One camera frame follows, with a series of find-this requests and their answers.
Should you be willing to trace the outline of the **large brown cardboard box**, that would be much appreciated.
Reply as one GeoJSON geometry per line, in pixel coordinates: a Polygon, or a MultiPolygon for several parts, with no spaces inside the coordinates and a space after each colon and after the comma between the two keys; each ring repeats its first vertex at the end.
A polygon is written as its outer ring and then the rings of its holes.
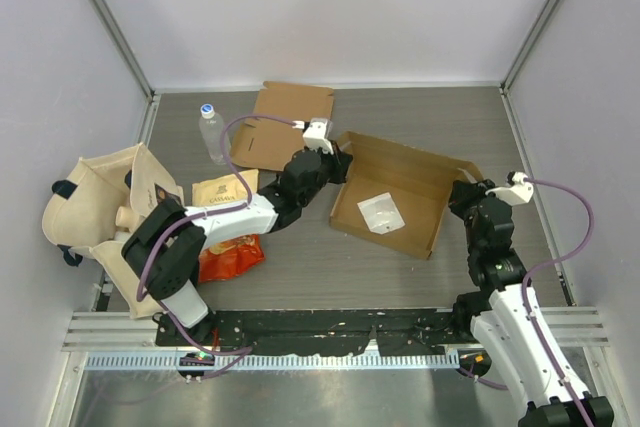
{"type": "Polygon", "coordinates": [[[428,259],[434,250],[453,182],[483,179],[468,160],[361,133],[347,131],[337,144],[353,160],[331,210],[330,226],[418,259],[428,259]],[[358,204],[382,194],[390,195],[404,226],[374,233],[358,204]]]}

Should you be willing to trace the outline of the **small clear plastic bag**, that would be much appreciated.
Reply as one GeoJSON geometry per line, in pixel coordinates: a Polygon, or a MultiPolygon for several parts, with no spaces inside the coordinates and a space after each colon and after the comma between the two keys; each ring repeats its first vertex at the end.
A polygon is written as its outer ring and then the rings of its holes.
{"type": "Polygon", "coordinates": [[[384,235],[405,226],[405,221],[389,192],[357,203],[370,232],[384,235]]]}

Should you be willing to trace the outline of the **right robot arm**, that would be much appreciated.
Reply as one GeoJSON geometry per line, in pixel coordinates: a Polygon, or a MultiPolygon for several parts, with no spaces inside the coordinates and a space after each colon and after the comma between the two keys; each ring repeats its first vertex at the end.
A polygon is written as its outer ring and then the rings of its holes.
{"type": "Polygon", "coordinates": [[[610,402],[593,395],[564,356],[539,307],[532,273],[512,246],[512,210],[528,203],[539,184],[523,172],[510,173],[504,187],[454,182],[448,206],[464,223],[469,275],[478,289],[457,297],[451,327],[487,352],[519,425],[610,426],[610,402]]]}

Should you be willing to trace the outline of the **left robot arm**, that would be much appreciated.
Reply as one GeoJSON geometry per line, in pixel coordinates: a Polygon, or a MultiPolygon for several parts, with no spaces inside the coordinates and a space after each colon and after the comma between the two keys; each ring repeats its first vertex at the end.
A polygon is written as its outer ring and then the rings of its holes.
{"type": "Polygon", "coordinates": [[[187,343],[203,345],[213,332],[210,308],[194,285],[201,252],[245,235],[278,232],[296,222],[326,185],[345,183],[353,156],[332,147],[331,153],[296,152],[274,181],[245,201],[184,207],[168,198],[131,234],[122,257],[187,343]]]}

